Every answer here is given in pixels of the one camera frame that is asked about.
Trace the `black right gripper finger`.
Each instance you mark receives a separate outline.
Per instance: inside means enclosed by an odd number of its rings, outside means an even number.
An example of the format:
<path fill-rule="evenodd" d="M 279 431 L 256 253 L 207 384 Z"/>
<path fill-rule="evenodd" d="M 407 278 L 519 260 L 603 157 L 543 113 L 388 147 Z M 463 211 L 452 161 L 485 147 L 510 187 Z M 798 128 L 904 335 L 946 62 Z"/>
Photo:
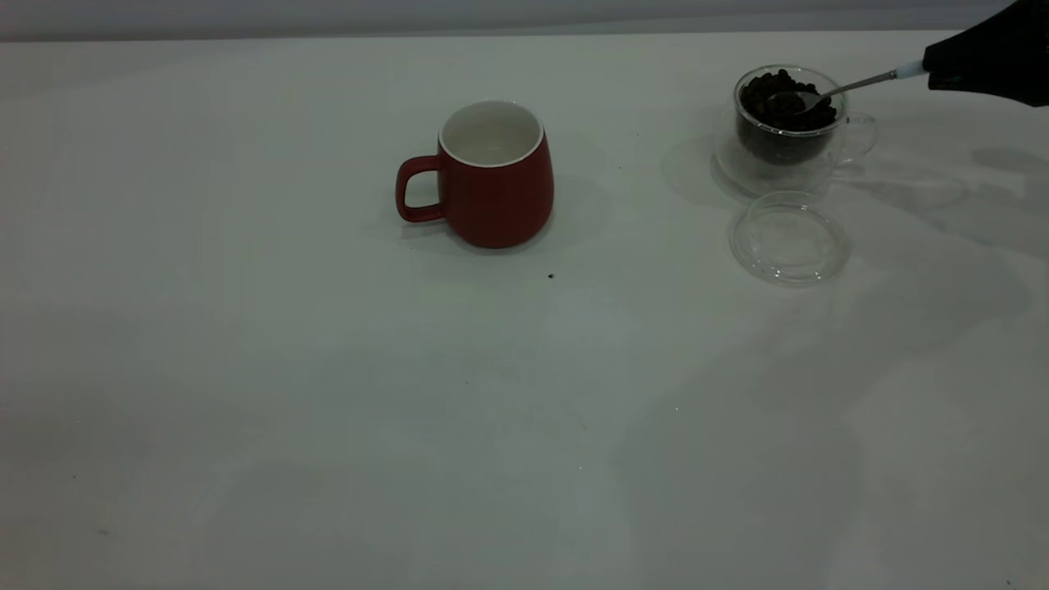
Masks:
<path fill-rule="evenodd" d="M 1031 107 L 1048 106 L 1047 78 L 1031 73 L 932 73 L 930 89 L 1008 98 Z"/>
<path fill-rule="evenodd" d="M 1045 70 L 1048 57 L 1048 2 L 1015 1 L 923 55 L 928 72 Z"/>

